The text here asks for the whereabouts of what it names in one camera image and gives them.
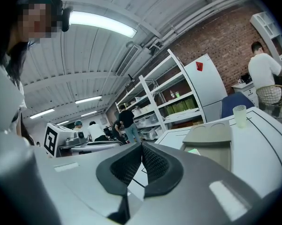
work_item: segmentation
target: man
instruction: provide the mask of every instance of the man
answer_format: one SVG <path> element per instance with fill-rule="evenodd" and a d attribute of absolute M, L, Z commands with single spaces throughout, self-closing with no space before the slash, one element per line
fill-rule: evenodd
<path fill-rule="evenodd" d="M 121 132 L 120 132 L 120 127 L 121 127 L 121 123 L 119 120 L 116 120 L 116 122 L 113 123 L 112 126 L 112 133 L 113 136 L 119 140 L 120 142 L 122 142 L 123 144 L 126 144 L 125 139 L 121 136 Z"/>
<path fill-rule="evenodd" d="M 82 126 L 83 126 L 83 122 L 81 122 L 80 120 L 75 121 L 74 123 L 75 128 L 73 128 L 74 131 L 81 131 Z"/>
<path fill-rule="evenodd" d="M 98 141 L 108 141 L 108 138 L 105 136 L 105 133 L 101 129 L 99 124 L 96 124 L 94 121 L 90 122 L 88 127 L 89 136 L 94 142 Z"/>
<path fill-rule="evenodd" d="M 124 125 L 126 135 L 130 143 L 134 143 L 136 138 L 137 142 L 141 142 L 141 138 L 137 132 L 137 127 L 133 121 L 135 115 L 133 115 L 132 111 L 126 110 L 125 105 L 121 105 L 119 114 L 119 121 Z"/>
<path fill-rule="evenodd" d="M 260 42 L 252 44 L 252 52 L 254 56 L 248 64 L 248 70 L 256 90 L 261 87 L 275 85 L 274 75 L 277 76 L 277 80 L 282 81 L 281 65 L 267 53 L 264 53 Z M 276 102 L 281 99 L 282 90 L 280 88 L 272 88 L 270 93 L 276 95 Z M 272 115 L 278 117 L 279 112 L 279 109 L 274 109 Z"/>

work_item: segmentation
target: red sticker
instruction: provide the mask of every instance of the red sticker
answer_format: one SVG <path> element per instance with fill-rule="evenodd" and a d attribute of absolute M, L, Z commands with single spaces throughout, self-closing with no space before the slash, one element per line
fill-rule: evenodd
<path fill-rule="evenodd" d="M 202 72 L 202 69 L 203 69 L 203 63 L 202 62 L 196 62 L 196 67 L 197 67 L 197 70 Z"/>

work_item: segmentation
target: blue chair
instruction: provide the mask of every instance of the blue chair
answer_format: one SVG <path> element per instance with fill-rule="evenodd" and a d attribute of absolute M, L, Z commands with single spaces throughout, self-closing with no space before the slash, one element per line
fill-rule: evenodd
<path fill-rule="evenodd" d="M 239 105 L 245 105 L 246 108 L 254 107 L 254 104 L 243 93 L 236 92 L 222 99 L 220 117 L 226 118 L 233 115 L 233 108 Z"/>

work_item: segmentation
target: office chair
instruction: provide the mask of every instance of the office chair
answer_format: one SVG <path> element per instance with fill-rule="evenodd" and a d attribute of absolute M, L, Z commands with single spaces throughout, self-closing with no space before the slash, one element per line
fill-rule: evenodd
<path fill-rule="evenodd" d="M 282 86 L 271 85 L 257 90 L 259 107 L 270 116 L 282 118 Z"/>
<path fill-rule="evenodd" d="M 254 104 L 243 93 L 236 92 L 222 99 L 220 117 L 226 118 L 233 115 L 233 108 L 239 105 L 245 105 L 246 108 L 254 107 Z"/>

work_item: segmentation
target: plastic cup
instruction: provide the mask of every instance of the plastic cup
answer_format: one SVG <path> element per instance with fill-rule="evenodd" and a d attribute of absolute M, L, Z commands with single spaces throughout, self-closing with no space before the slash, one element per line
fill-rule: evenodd
<path fill-rule="evenodd" d="M 233 113 L 238 128 L 246 127 L 246 106 L 239 105 L 233 108 Z"/>

